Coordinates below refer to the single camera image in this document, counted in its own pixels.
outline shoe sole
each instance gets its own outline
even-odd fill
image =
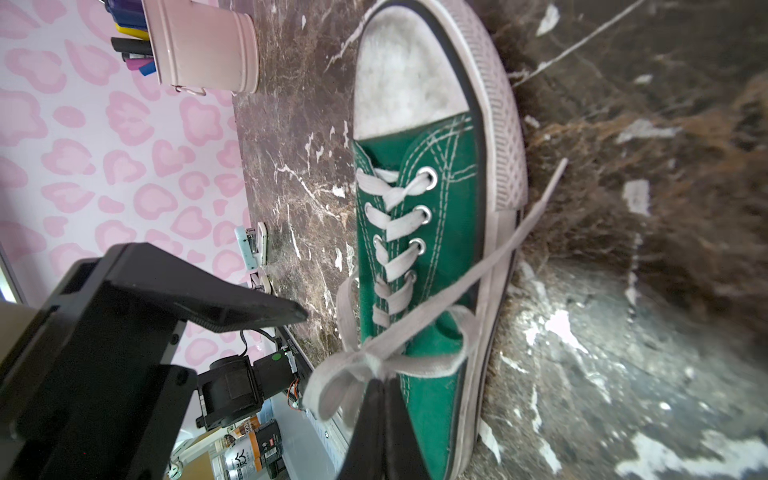
[[[449,37],[482,112],[486,150],[483,256],[489,255],[515,232],[521,220],[521,208],[528,199],[525,147],[517,105],[488,32],[464,0],[418,0],[418,3],[429,10]],[[464,471],[475,447],[491,344],[514,259],[515,252],[512,252],[479,283],[475,315],[482,321],[482,331],[478,349],[470,354],[464,370],[447,480]]]

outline pen holder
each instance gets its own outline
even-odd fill
[[[191,0],[143,3],[161,84],[195,95],[256,91],[259,52],[249,15]]]

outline green shoe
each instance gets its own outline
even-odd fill
[[[318,366],[304,403],[351,425],[366,382],[399,375],[430,476],[455,478],[475,446],[515,250],[565,162],[523,220],[515,99],[463,0],[383,3],[362,34],[354,103],[360,334],[350,278],[337,300],[344,352]]]

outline white shoelace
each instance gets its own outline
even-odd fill
[[[454,305],[454,303],[490,271],[502,257],[522,244],[544,213],[547,202],[567,164],[567,159],[560,162],[541,199],[534,204],[517,230],[503,245],[476,263],[451,286],[420,303],[400,321],[393,323],[380,335],[368,338],[362,345],[359,344],[357,320],[352,308],[352,282],[357,277],[357,272],[345,280],[339,287],[336,296],[336,322],[344,350],[328,357],[317,366],[310,377],[303,397],[303,402],[310,410],[324,421],[341,409],[344,422],[352,426],[362,404],[366,383],[370,379],[386,379],[396,373],[419,378],[438,378],[455,373],[469,353],[477,348],[482,325],[476,320],[471,310],[465,306]],[[387,170],[376,170],[375,177],[358,170],[357,183],[360,190],[382,197],[387,212],[400,204],[407,196],[423,194],[430,183],[427,176],[417,175],[406,187],[391,187],[389,183],[397,181],[397,177],[397,172]],[[400,221],[407,218],[408,215],[412,215],[410,220]],[[392,220],[388,214],[371,206],[366,206],[366,217],[371,223],[386,232],[387,241],[410,235],[419,228],[425,219],[423,212],[415,211]],[[418,245],[412,244],[405,252],[390,261],[386,248],[383,245],[381,249],[376,247],[376,259],[385,267],[387,282],[391,283],[409,271],[408,269],[419,255],[419,248]],[[384,313],[374,307],[374,321],[378,315],[379,321],[383,321],[386,317],[388,323],[389,315],[400,313],[408,307],[411,301],[413,282],[406,277],[403,288],[393,293],[389,286],[383,280],[379,282],[380,280],[380,278],[376,279],[374,290],[376,295],[387,299],[389,311]],[[403,346],[443,312],[451,314],[462,334],[461,350],[452,355],[430,357],[414,358],[402,355]]]

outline marble table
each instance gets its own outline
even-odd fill
[[[261,85],[234,100],[250,213],[277,293],[312,314],[293,331],[317,363],[341,347],[336,288],[356,265],[373,2],[222,2],[256,22]],[[470,4],[524,119],[531,198],[571,163],[508,288],[464,476],[768,478],[768,8]]]

